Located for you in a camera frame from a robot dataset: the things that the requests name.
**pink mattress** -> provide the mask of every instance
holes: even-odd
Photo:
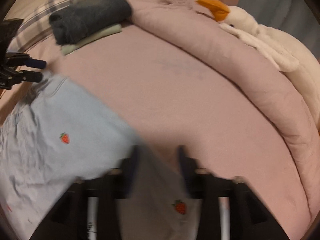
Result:
[[[100,98],[172,168],[185,144],[218,176],[246,177],[291,240],[307,230],[306,193],[282,136],[208,65],[135,25],[66,57],[53,36],[29,53]]]

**plaid fabric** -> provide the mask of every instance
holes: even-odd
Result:
[[[23,53],[52,33],[49,24],[51,13],[76,3],[78,0],[48,0],[24,19],[17,36],[10,43],[8,51]]]

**plush duck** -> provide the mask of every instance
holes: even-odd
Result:
[[[217,0],[197,0],[208,8],[220,28],[256,48],[282,71],[303,96],[317,128],[320,128],[320,64],[300,41],[281,30],[258,24],[237,6]]]

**red strawberry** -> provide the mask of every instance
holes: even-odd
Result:
[[[175,204],[173,204],[175,210],[182,215],[186,214],[186,204],[181,200],[176,200]]]
[[[69,135],[67,133],[62,133],[60,139],[63,143],[68,144],[70,142]]]

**rolled dark gray clothing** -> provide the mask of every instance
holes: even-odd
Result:
[[[49,22],[58,45],[76,44],[131,13],[126,0],[81,0],[51,14]]]

